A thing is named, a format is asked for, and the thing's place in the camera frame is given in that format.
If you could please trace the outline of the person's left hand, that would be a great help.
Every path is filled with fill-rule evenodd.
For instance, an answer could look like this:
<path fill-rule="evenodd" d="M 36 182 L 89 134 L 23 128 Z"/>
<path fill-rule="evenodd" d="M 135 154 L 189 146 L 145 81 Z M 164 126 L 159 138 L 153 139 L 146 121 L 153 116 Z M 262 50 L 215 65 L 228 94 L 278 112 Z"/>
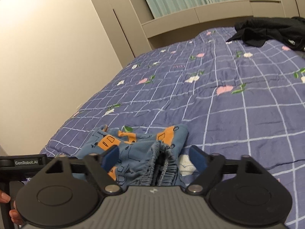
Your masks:
<path fill-rule="evenodd" d="M 6 194 L 4 191 L 0 191 L 0 193 L 1 193 L 1 204 L 8 204 L 9 208 L 11 208 L 11 197 L 8 194 Z M 22 226 L 24 224 L 22 217 L 16 210 L 15 202 L 14 202 L 13 208 L 10 209 L 10 211 L 9 211 L 9 216 L 10 216 L 11 221 L 14 224 L 16 224 L 18 226 Z"/>

